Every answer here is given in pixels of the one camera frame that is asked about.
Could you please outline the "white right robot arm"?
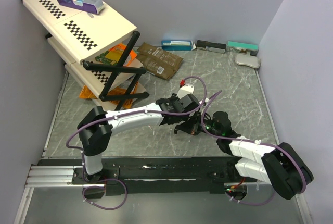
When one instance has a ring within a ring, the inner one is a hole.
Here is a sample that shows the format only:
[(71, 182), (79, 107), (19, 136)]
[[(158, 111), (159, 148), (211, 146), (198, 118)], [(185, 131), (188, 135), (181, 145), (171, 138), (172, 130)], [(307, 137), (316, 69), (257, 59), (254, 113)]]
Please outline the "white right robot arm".
[(314, 179), (310, 169), (288, 143), (267, 146), (256, 140), (246, 142), (245, 137), (232, 129), (228, 114), (217, 111), (210, 116), (196, 112), (186, 121), (176, 125), (174, 132), (183, 131), (190, 135), (211, 133), (222, 136), (216, 143), (219, 149), (240, 160), (229, 166), (227, 175), (232, 181), (243, 177), (257, 179), (270, 184), (282, 198), (289, 200), (303, 191)]

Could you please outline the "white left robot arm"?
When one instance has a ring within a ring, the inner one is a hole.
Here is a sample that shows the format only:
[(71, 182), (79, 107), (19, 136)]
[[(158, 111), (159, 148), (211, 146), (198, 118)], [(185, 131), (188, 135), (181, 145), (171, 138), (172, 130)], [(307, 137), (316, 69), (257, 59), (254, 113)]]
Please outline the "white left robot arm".
[(78, 125), (83, 145), (84, 177), (90, 183), (102, 179), (102, 153), (112, 136), (144, 126), (180, 123), (187, 120), (201, 104), (190, 93), (182, 98), (172, 95), (146, 106), (121, 111), (104, 111), (100, 106), (93, 108)]

